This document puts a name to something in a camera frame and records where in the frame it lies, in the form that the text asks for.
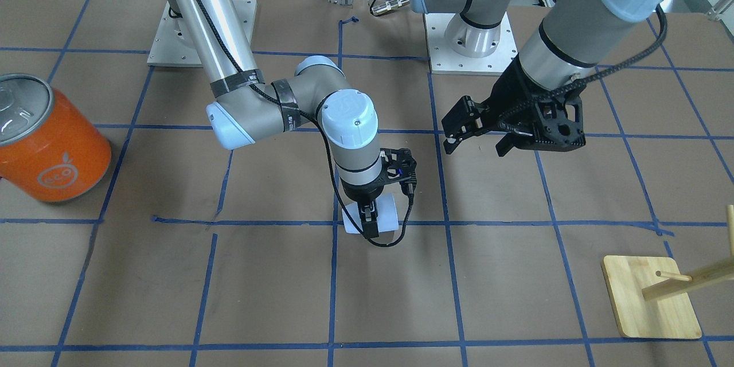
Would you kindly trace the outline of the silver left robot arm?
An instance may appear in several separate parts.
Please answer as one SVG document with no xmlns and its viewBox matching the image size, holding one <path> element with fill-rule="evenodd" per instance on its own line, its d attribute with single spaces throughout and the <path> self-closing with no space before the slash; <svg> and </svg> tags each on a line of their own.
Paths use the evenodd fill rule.
<svg viewBox="0 0 734 367">
<path fill-rule="evenodd" d="M 493 37 L 510 0 L 411 0 L 417 13 L 454 15 L 448 39 L 465 56 L 488 54 L 477 36 Z M 667 35 L 663 0 L 553 0 L 553 7 L 511 64 L 477 103 L 462 97 L 443 117 L 444 150 L 490 130 L 509 150 L 569 152 L 585 145 L 580 93 L 646 58 Z"/>
</svg>

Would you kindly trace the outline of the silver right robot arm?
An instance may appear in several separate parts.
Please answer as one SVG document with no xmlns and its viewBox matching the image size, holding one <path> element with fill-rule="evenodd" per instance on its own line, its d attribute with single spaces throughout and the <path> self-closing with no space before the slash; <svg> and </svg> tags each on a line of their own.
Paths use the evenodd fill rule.
<svg viewBox="0 0 734 367">
<path fill-rule="evenodd" d="M 244 20 L 233 0 L 169 0 L 181 17 L 210 80 L 215 100 L 206 108 L 218 141 L 228 150 L 296 130 L 311 122 L 322 134 L 330 180 L 341 205 L 348 233 L 377 245 L 382 233 L 399 231 L 396 203 L 384 187 L 398 182 L 409 206 L 415 198 L 415 159 L 408 149 L 383 148 L 378 116 L 366 93 L 352 88 L 346 76 L 325 56 L 310 56 L 291 79 L 266 82 L 250 48 Z"/>
</svg>

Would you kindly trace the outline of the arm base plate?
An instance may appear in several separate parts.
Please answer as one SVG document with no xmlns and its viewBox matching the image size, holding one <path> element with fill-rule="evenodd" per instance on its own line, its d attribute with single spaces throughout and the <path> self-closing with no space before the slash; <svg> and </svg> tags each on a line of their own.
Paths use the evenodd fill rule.
<svg viewBox="0 0 734 367">
<path fill-rule="evenodd" d="M 236 14 L 241 20 L 247 40 L 252 42 L 257 1 L 233 0 Z M 150 47 L 147 63 L 153 67 L 202 68 L 193 41 L 187 36 L 187 29 L 181 18 L 169 15 L 169 4 L 163 7 L 154 41 Z"/>
<path fill-rule="evenodd" d="M 424 20 L 435 74 L 498 76 L 517 55 L 507 14 L 489 29 L 469 25 L 457 13 L 426 14 Z"/>
</svg>

